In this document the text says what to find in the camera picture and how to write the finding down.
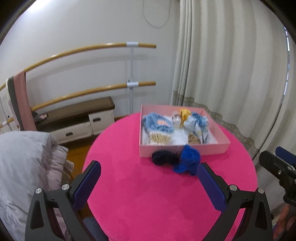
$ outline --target metal screw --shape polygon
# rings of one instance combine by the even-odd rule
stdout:
[[[235,185],[230,185],[230,190],[232,190],[232,191],[236,191],[237,190],[237,186],[235,186]]]
[[[258,188],[258,192],[263,194],[264,193],[264,190],[262,188]]]
[[[63,190],[67,190],[69,187],[70,187],[70,186],[69,186],[68,184],[64,184],[64,185],[62,186],[62,189],[63,189]]]
[[[41,188],[37,188],[36,191],[35,191],[35,193],[37,193],[37,194],[39,194],[41,192],[42,192],[42,189]]]

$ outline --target white drawer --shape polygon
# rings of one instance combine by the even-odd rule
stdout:
[[[113,110],[89,114],[89,120],[94,134],[100,134],[108,126],[114,123]]]
[[[93,134],[90,122],[69,126],[63,129],[52,131],[51,134],[57,138],[59,144],[75,141]]]

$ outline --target drawer handle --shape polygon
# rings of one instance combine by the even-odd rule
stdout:
[[[98,117],[98,118],[94,118],[94,119],[93,119],[93,122],[97,122],[97,121],[101,121],[101,118]]]
[[[68,132],[68,133],[66,133],[66,136],[68,137],[68,136],[72,136],[73,135],[73,132]]]

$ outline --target white wall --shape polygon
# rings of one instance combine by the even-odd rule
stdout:
[[[162,25],[169,2],[145,0],[147,19]],[[144,20],[142,3],[142,0],[37,0],[19,17],[0,45],[0,84],[31,64],[70,49],[108,42],[154,43],[157,49],[134,50],[135,81],[157,83],[154,87],[135,89],[134,111],[140,111],[141,104],[169,104],[180,1],[172,0],[169,22],[161,29],[152,28]],[[94,50],[29,71],[26,77],[30,105],[75,91],[127,82],[129,52],[129,48]],[[128,90],[80,97],[39,112],[108,95],[115,102],[115,116],[129,113]]]

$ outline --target blue cloth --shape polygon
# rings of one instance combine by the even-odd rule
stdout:
[[[159,120],[165,121],[168,124],[168,126],[159,124]],[[149,113],[147,116],[145,116],[142,122],[146,133],[149,133],[151,131],[161,131],[164,133],[174,132],[172,122],[169,121],[167,118],[163,117],[162,115],[159,115],[154,112]]]
[[[196,123],[199,125],[200,128],[207,125],[208,121],[206,116],[202,116],[196,112],[192,112],[191,115],[196,119]]]
[[[197,150],[185,145],[181,152],[180,162],[174,165],[173,171],[176,173],[190,172],[191,175],[197,175],[197,166],[200,163],[200,154]]]

